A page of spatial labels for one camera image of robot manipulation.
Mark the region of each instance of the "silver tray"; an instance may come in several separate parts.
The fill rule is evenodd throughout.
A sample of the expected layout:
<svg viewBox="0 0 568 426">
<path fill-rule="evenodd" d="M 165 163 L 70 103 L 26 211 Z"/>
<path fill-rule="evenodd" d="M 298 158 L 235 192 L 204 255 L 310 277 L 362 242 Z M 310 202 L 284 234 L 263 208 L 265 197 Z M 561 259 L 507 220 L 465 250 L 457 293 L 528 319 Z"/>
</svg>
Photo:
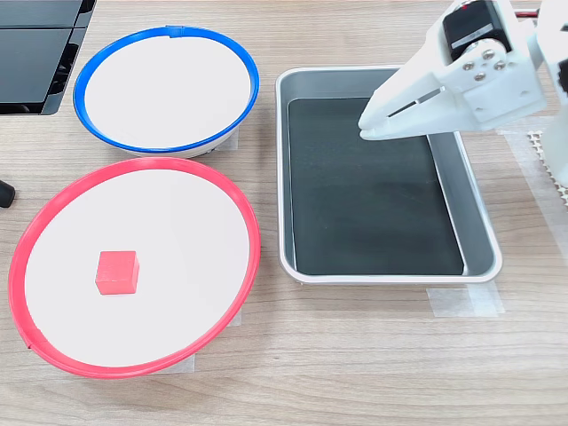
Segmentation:
<svg viewBox="0 0 568 426">
<path fill-rule="evenodd" d="M 428 144 L 459 246 L 459 274 L 307 274 L 296 266 L 288 106 L 298 99 L 369 98 L 395 67 L 318 67 L 292 69 L 276 82 L 278 219 L 280 263 L 305 284 L 470 284 L 492 280 L 502 255 L 476 179 L 458 133 L 428 136 Z"/>
</svg>

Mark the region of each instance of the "masking tape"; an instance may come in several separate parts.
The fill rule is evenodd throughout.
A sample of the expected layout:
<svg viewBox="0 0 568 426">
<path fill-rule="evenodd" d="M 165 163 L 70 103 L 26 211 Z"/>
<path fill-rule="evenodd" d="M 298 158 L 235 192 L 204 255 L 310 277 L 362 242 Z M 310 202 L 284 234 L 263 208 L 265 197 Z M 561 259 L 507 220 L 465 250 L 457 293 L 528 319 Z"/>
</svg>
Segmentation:
<svg viewBox="0 0 568 426">
<path fill-rule="evenodd" d="M 239 149 L 239 128 L 234 131 L 234 133 L 227 138 L 221 145 L 216 147 L 214 151 L 236 151 Z"/>
<path fill-rule="evenodd" d="M 233 320 L 229 323 L 228 327 L 238 327 L 242 324 L 241 310 L 237 312 Z M 193 373 L 195 371 L 195 354 L 189 358 L 179 361 L 177 364 L 164 368 L 163 370 L 152 373 L 153 375 L 178 375 L 184 373 Z"/>
<path fill-rule="evenodd" d="M 555 185 L 553 177 L 547 172 L 547 166 L 540 159 L 540 147 L 535 143 L 534 135 L 545 130 L 554 117 L 527 117 L 499 128 L 497 132 L 504 136 L 510 149 L 523 171 L 526 183 L 532 191 L 548 229 L 568 263 L 568 208 L 565 202 L 565 190 Z"/>
<path fill-rule="evenodd" d="M 437 318 L 494 318 L 505 312 L 494 281 L 426 291 Z"/>
</svg>

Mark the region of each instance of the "red block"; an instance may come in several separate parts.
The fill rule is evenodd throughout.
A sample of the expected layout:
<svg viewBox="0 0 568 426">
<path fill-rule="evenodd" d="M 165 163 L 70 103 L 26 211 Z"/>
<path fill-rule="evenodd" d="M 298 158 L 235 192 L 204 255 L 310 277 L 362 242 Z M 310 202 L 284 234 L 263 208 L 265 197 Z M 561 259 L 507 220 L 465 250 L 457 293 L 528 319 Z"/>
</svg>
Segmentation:
<svg viewBox="0 0 568 426">
<path fill-rule="evenodd" d="M 100 294 L 136 293 L 139 269 L 136 251 L 101 251 L 95 279 Z"/>
</svg>

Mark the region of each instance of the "wooden table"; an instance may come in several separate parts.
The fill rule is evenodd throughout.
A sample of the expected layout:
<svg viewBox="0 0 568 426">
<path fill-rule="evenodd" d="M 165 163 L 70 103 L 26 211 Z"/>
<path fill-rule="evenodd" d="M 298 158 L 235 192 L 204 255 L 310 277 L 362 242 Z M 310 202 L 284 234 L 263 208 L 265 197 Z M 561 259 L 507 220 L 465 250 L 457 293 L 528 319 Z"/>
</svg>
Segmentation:
<svg viewBox="0 0 568 426">
<path fill-rule="evenodd" d="M 434 318 L 425 288 L 300 287 L 278 262 L 275 78 L 299 66 L 401 64 L 447 3 L 99 2 L 71 84 L 103 46 L 164 24 L 221 31 L 256 59 L 263 87 L 241 127 L 239 150 L 199 161 L 233 179 L 252 202 L 263 235 L 261 267 L 242 325 L 200 351 L 194 373 L 109 382 L 52 367 L 26 349 L 12 323 L 12 253 L 53 195 L 129 156 L 83 128 L 71 85 L 54 116 L 0 117 L 0 177 L 19 190 L 13 206 L 0 211 L 0 423 L 568 424 L 567 269 L 496 133 L 464 139 L 505 258 L 497 285 L 506 312 L 499 318 Z M 159 90 L 159 81 L 154 85 Z M 552 102 L 543 114 L 555 108 Z"/>
</svg>

